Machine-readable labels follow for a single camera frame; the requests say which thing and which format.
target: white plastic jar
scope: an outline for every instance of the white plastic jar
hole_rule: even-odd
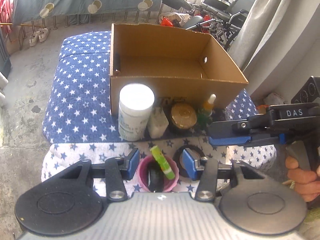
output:
[[[124,86],[119,98],[119,133],[122,139],[143,138],[155,101],[153,91],[146,85],[132,83]]]

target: blue gripper pad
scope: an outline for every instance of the blue gripper pad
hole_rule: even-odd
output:
[[[251,141],[250,136],[220,138],[220,139],[213,139],[209,137],[209,143],[212,146],[244,145],[245,143],[250,141]]]
[[[195,159],[191,156],[191,154],[186,149],[182,151],[182,162],[184,167],[186,168],[186,171],[189,177],[192,180],[196,180],[197,170],[195,165]]]
[[[129,160],[129,168],[127,171],[127,180],[131,180],[138,168],[140,162],[140,151],[137,149]]]

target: black round pad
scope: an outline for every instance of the black round pad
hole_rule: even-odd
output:
[[[241,180],[222,196],[219,208],[232,224],[259,235],[288,233],[307,212],[301,196],[271,179]]]
[[[18,222],[39,235],[61,236],[92,224],[102,211],[100,196],[76,181],[41,183],[21,195],[15,206]]]

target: dropper bottle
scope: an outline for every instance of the dropper bottle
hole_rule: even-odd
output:
[[[215,100],[216,100],[216,95],[215,94],[210,95],[209,99],[203,103],[202,108],[198,109],[197,122],[202,129],[204,129],[206,127],[206,124],[210,122],[209,117],[212,114]]]

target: concrete floor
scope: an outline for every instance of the concrete floor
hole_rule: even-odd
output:
[[[40,183],[42,161],[49,149],[42,135],[42,120],[63,40],[80,33],[111,29],[110,19],[104,23],[93,19],[92,24],[68,28],[64,28],[63,20],[60,18],[58,30],[47,24],[51,33],[46,42],[30,48],[25,39],[22,50],[10,57],[12,70],[4,88],[7,105],[2,109],[0,125],[0,239],[3,240],[13,239],[12,233],[21,234],[14,215],[15,202]],[[284,181],[285,174],[284,155],[278,154],[268,175]]]

